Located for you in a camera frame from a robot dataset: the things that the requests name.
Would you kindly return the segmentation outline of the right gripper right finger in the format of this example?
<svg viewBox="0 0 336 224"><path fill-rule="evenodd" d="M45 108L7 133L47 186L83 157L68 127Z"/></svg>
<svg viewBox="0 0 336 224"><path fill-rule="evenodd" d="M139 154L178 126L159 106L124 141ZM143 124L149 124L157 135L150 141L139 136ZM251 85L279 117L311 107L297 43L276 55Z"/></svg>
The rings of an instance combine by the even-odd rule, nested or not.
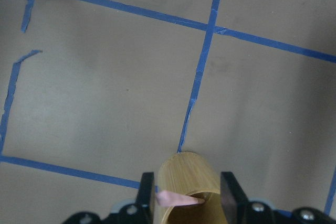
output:
<svg viewBox="0 0 336 224"><path fill-rule="evenodd" d="M220 203L227 223L243 223L248 198L232 172L221 172Z"/></svg>

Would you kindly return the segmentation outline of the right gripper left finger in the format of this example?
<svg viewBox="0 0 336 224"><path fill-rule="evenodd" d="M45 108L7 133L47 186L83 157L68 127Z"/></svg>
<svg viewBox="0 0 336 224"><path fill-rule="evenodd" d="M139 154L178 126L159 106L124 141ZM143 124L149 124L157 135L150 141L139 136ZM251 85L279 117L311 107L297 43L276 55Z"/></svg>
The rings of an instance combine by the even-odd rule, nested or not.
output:
<svg viewBox="0 0 336 224"><path fill-rule="evenodd" d="M155 210L155 182L154 173L146 172L142 174L140 187L136 196L135 205L139 223L153 223Z"/></svg>

